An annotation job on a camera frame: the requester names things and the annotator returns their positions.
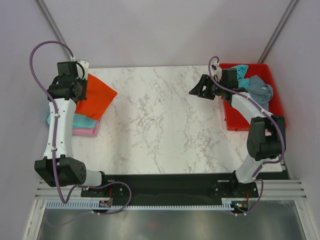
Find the orange t shirt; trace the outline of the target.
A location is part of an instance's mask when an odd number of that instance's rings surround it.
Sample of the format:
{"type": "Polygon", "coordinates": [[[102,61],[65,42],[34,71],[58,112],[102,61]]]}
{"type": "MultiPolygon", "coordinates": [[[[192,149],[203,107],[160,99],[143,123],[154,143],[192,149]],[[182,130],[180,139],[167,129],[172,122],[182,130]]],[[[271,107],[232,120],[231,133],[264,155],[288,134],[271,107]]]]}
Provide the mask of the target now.
{"type": "Polygon", "coordinates": [[[100,120],[118,93],[92,74],[88,74],[86,100],[79,101],[75,113],[100,120]]]}

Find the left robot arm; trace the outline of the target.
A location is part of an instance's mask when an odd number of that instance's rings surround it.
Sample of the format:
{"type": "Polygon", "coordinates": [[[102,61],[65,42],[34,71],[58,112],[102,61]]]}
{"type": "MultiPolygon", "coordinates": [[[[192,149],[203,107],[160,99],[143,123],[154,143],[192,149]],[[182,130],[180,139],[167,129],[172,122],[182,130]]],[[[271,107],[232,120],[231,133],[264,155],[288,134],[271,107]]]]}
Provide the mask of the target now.
{"type": "Polygon", "coordinates": [[[106,196],[110,185],[103,172],[87,169],[74,158],[72,129],[76,106],[86,100],[89,63],[84,60],[57,63],[58,75],[46,90],[50,123],[46,149],[34,163],[38,175],[50,187],[92,186],[99,197],[106,196]]]}

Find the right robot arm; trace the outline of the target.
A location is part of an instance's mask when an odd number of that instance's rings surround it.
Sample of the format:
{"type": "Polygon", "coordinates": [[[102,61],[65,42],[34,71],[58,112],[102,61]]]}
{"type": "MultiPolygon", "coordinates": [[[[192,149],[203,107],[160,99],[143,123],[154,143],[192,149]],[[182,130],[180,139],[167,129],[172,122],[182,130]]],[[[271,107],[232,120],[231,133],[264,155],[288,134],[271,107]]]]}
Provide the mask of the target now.
{"type": "Polygon", "coordinates": [[[228,189],[235,197],[242,196],[256,180],[264,165],[281,161],[286,150],[286,124],[282,115],[265,110],[244,87],[239,87],[235,68],[218,68],[219,74],[203,74],[190,95],[214,100],[222,97],[249,123],[246,147],[248,155],[232,173],[228,189]]]}

